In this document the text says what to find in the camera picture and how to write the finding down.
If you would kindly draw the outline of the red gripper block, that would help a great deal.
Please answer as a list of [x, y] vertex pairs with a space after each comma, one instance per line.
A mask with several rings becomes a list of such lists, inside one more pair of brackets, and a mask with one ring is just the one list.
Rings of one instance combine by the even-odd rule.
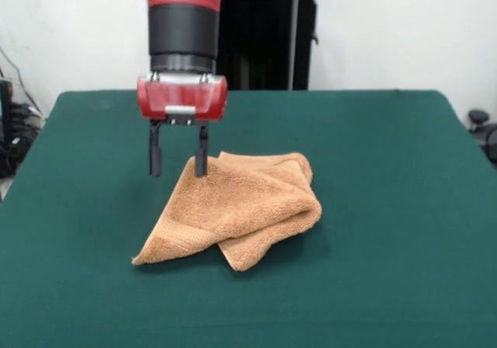
[[[159, 147], [161, 123], [157, 120], [177, 115], [198, 121], [222, 119], [228, 100], [228, 82], [224, 76], [211, 74], [151, 74], [137, 81], [137, 102], [143, 117], [150, 119], [150, 175], [162, 174], [162, 150]], [[209, 125], [199, 126], [199, 147], [195, 153], [196, 177], [207, 174]]]

